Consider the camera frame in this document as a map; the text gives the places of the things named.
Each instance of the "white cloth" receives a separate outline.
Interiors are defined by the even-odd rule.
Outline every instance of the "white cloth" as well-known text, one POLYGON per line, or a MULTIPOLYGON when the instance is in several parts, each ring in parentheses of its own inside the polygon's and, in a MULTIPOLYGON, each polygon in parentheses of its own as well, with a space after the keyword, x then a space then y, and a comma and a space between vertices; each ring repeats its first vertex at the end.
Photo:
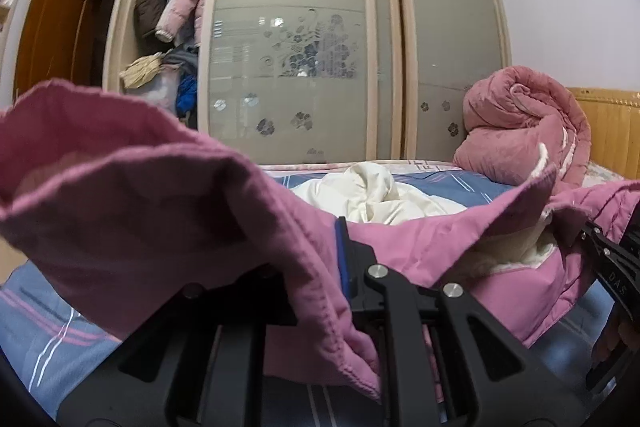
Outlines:
MULTIPOLYGON (((356 223, 399 225, 409 219, 457 214, 466 206, 395 181, 385 166, 356 163, 345 172, 327 174, 292 189, 298 197, 334 216, 356 223)), ((544 212, 528 229, 482 238, 448 272, 448 279, 462 282, 519 268, 537 268, 558 244, 547 227, 552 215, 544 212)))
POLYGON ((357 163, 345 172, 306 181, 292 191, 316 208, 356 223, 398 225, 408 219, 466 210, 455 201, 428 196, 411 185, 396 182, 388 169, 372 162, 357 163))

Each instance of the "bed frame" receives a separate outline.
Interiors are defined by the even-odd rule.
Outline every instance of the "bed frame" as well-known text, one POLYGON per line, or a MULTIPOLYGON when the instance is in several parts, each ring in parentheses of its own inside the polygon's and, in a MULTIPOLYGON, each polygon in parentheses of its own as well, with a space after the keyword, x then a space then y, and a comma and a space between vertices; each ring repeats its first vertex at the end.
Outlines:
POLYGON ((0 237, 0 284, 7 280, 15 268, 26 261, 27 258, 21 251, 15 250, 0 237))
POLYGON ((640 178, 640 92, 570 87, 591 125, 591 160, 640 178))

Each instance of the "pink puffer jacket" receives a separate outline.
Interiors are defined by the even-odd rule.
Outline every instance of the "pink puffer jacket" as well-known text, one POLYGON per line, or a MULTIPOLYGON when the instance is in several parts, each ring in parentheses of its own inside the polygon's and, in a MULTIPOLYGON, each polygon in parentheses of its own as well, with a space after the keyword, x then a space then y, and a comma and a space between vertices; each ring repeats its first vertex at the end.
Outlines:
POLYGON ((156 25, 156 38, 171 42, 195 9, 195 42, 200 44, 204 0, 169 0, 156 25))

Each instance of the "sliding wardrobe door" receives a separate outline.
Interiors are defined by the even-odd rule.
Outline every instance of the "sliding wardrobe door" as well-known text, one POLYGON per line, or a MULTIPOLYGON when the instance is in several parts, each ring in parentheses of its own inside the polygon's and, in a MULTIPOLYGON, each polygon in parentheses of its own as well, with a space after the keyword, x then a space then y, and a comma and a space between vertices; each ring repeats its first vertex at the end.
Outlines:
POLYGON ((502 65, 494 0, 403 0, 403 4, 405 153, 407 158, 450 161, 465 137, 466 91, 502 65))
POLYGON ((399 0, 375 0, 377 29, 376 158, 398 159, 402 140, 402 23, 399 0))
POLYGON ((365 0, 213 3, 201 127, 261 164, 375 155, 365 0))

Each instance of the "hand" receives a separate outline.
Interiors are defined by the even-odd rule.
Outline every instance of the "hand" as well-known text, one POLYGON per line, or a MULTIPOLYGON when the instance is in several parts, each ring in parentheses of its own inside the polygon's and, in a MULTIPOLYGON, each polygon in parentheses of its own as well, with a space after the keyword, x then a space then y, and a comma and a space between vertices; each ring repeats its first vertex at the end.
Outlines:
POLYGON ((616 306, 612 309, 607 324, 593 346, 591 351, 593 362, 607 360, 620 341, 633 352, 640 349, 640 333, 631 325, 625 312, 616 306))

